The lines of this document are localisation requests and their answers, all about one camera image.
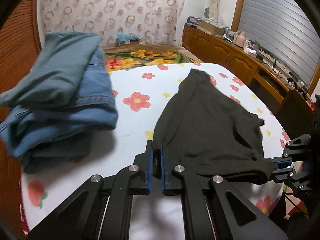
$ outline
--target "wooden desk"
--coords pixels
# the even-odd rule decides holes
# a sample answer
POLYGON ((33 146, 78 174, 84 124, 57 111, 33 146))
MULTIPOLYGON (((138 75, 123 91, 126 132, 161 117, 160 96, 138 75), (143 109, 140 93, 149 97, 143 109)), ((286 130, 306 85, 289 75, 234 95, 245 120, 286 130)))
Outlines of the wooden desk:
POLYGON ((184 27, 182 45, 206 63, 222 65, 247 86, 255 79, 278 103, 287 95, 287 80, 278 76, 268 65, 245 54, 237 45, 208 35, 198 29, 184 27))

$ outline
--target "white tablecloth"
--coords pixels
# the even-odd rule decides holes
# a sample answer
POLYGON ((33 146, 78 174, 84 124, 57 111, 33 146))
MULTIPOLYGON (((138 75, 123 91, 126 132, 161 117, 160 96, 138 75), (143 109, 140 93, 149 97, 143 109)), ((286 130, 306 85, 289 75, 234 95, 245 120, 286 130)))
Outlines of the white tablecloth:
MULTIPOLYGON (((119 112, 114 131, 94 135, 91 154, 80 162, 72 161, 35 175, 23 174, 21 191, 29 229, 64 201, 93 174, 116 174, 143 153, 146 141, 153 138, 156 122, 170 98, 191 68, 210 74, 212 84, 237 100, 249 112, 265 120, 261 127, 265 157, 281 156, 289 140, 277 119, 260 99, 238 78, 217 64, 172 64, 138 67, 111 73, 119 112)), ((282 193, 282 185, 234 183, 254 205, 269 214, 282 193)), ((184 240, 180 197, 164 197, 159 180, 154 180, 151 196, 134 196, 130 239, 184 240)))

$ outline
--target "floral blanket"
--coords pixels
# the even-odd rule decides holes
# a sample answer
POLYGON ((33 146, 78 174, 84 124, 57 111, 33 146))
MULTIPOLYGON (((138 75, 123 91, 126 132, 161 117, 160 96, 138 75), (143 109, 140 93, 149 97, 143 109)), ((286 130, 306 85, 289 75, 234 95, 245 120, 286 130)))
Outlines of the floral blanket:
POLYGON ((105 52, 106 70, 108 72, 141 66, 165 65, 177 63, 200 63, 196 59, 191 59, 179 51, 167 51, 156 53, 145 49, 136 51, 105 52))

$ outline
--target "window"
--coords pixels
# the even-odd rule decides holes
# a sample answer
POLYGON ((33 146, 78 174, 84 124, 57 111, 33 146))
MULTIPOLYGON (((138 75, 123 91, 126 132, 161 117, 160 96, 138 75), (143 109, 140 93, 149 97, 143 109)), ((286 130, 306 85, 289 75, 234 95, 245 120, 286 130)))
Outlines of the window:
POLYGON ((239 30, 272 52, 308 85, 320 56, 320 38, 294 0, 244 0, 239 30))

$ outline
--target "blue jeans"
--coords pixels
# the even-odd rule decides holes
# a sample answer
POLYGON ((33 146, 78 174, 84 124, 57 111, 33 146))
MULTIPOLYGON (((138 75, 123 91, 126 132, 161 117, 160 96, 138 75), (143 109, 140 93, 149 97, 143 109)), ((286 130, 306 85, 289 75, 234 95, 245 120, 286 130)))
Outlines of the blue jeans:
POLYGON ((75 157, 87 156, 92 132, 113 130, 118 114, 104 52, 97 47, 71 103, 63 109, 13 108, 0 124, 7 153, 35 173, 75 157))

